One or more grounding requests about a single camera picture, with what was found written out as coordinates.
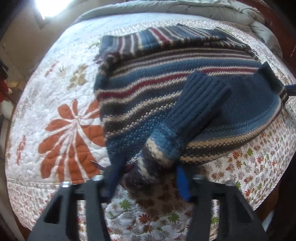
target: metal screw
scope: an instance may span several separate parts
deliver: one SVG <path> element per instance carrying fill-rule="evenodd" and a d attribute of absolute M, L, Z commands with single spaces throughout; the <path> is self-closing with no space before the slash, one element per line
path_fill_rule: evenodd
<path fill-rule="evenodd" d="M 103 179 L 104 179 L 103 175 L 95 175 L 95 176 L 92 177 L 93 181 L 100 181 L 100 180 L 103 180 Z"/>
<path fill-rule="evenodd" d="M 65 181 L 65 182 L 61 183 L 62 188 L 67 188 L 67 187 L 70 187 L 70 186 L 71 186 L 71 182 L 69 182 L 69 181 Z"/>
<path fill-rule="evenodd" d="M 224 183 L 226 186 L 235 186 L 235 183 L 231 180 L 228 180 Z"/>
<path fill-rule="evenodd" d="M 201 174 L 195 174 L 193 175 L 193 180 L 204 180 L 205 177 Z"/>

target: bright light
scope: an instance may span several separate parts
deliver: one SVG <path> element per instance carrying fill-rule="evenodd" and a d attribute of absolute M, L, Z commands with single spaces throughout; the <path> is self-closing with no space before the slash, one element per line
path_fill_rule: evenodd
<path fill-rule="evenodd" d="M 73 0 L 35 0 L 43 19 L 53 17 L 64 10 Z"/>

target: gray comforter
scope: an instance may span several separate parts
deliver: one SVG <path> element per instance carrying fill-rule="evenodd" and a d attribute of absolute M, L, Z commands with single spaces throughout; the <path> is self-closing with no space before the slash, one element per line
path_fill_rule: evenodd
<path fill-rule="evenodd" d="M 137 0 L 92 9 L 81 15 L 74 24 L 100 16 L 140 12 L 198 15 L 249 26 L 274 54 L 282 58 L 279 42 L 275 35 L 264 26 L 261 13 L 256 8 L 234 0 Z"/>

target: orange flower pattern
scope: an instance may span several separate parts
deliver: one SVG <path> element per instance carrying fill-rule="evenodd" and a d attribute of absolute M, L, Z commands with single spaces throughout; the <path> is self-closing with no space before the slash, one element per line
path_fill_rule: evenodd
<path fill-rule="evenodd" d="M 20 142 L 18 148 L 17 148 L 17 165 L 20 165 L 21 155 L 22 151 L 25 149 L 26 146 L 26 136 L 22 137 L 22 141 Z"/>
<path fill-rule="evenodd" d="M 103 130 L 94 120 L 99 118 L 99 105 L 97 100 L 92 102 L 85 113 L 78 114 L 78 101 L 75 99 L 72 107 L 63 104 L 58 107 L 60 119 L 53 120 L 45 130 L 52 132 L 38 147 L 40 154 L 46 154 L 41 164 L 42 178 L 49 178 L 55 169 L 60 182 L 69 175 L 73 183 L 84 181 L 100 174 L 92 161 L 94 157 L 86 145 L 85 139 L 103 147 Z"/>
<path fill-rule="evenodd" d="M 53 69 L 57 63 L 58 63 L 58 61 L 51 65 L 50 69 L 45 73 L 45 77 L 47 77 L 53 71 Z"/>

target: white quilt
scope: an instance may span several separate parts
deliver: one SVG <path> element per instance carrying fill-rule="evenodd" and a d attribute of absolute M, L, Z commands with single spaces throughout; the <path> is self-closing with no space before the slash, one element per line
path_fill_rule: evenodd
<path fill-rule="evenodd" d="M 250 45 L 284 84 L 294 77 L 249 27 L 178 14 L 142 13 L 92 19 L 73 25 L 48 51 L 30 78 L 13 116 L 6 152 L 10 202 L 20 222 L 32 229 L 64 180 L 78 183 L 100 173 L 92 161 L 109 165 L 93 94 L 96 55 L 103 35 L 125 35 L 152 26 L 219 27 Z M 273 190 L 296 151 L 296 98 L 255 140 L 211 161 L 202 172 L 213 182 L 232 180 L 253 209 Z M 211 237 L 218 231 L 214 201 Z M 84 202 L 78 205 L 81 240 L 86 240 Z M 192 205 L 177 195 L 174 176 L 151 192 L 131 195 L 118 186 L 104 206 L 112 240 L 185 240 Z"/>

